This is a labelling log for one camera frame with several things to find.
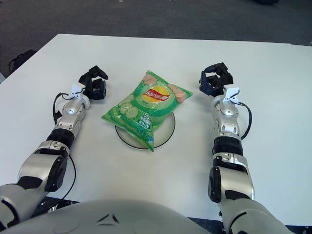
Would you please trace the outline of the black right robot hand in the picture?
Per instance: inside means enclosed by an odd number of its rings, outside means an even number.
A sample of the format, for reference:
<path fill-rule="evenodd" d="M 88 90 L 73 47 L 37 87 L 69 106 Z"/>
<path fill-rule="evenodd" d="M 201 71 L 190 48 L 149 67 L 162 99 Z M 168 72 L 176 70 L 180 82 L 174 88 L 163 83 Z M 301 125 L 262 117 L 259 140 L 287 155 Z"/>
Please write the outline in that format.
<path fill-rule="evenodd" d="M 237 99 L 239 88 L 233 86 L 233 76 L 223 62 L 205 68 L 201 72 L 199 84 L 199 90 L 203 93 L 214 98 L 221 96 L 223 102 L 231 101 L 239 104 Z"/>

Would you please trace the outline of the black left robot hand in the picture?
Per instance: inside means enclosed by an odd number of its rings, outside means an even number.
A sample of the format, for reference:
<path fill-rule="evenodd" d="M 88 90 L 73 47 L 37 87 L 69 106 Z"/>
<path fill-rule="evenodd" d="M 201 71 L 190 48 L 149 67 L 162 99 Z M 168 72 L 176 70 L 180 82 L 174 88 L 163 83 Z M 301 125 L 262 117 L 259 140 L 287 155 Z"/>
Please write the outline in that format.
<path fill-rule="evenodd" d="M 68 98 L 82 99 L 82 95 L 92 100 L 102 100 L 106 96 L 107 74 L 98 66 L 94 66 L 82 75 L 78 83 L 73 84 Z"/>

